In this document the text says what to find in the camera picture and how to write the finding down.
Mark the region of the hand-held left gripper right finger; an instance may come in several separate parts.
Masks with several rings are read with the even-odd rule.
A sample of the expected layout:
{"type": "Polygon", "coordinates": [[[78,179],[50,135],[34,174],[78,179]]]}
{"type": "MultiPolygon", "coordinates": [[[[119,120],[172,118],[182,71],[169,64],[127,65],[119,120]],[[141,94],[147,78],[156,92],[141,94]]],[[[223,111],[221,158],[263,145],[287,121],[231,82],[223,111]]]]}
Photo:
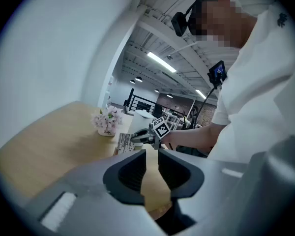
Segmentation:
{"type": "Polygon", "coordinates": [[[158,219],[163,230],[185,230],[214,215],[247,169],[173,150],[158,152],[158,170],[170,189],[172,206],[158,219]]]}

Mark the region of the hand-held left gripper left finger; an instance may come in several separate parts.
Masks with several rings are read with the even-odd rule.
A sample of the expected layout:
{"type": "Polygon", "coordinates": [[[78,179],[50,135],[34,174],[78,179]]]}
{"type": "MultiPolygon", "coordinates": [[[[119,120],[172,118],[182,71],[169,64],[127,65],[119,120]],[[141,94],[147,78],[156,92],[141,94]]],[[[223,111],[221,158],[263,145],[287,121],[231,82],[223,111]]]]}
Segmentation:
{"type": "Polygon", "coordinates": [[[141,186],[146,151],[76,167],[34,196],[25,211],[53,236],[162,236],[141,186]]]}

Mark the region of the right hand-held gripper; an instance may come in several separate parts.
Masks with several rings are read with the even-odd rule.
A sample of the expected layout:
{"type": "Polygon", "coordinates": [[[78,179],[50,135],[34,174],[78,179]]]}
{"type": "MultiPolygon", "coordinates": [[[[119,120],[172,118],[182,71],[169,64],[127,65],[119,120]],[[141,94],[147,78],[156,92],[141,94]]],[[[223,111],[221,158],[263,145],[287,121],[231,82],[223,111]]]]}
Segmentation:
{"type": "Polygon", "coordinates": [[[163,117],[157,118],[149,124],[149,129],[141,129],[134,133],[131,142],[135,144],[151,144],[154,149],[162,148],[162,139],[170,133],[163,117]]]}

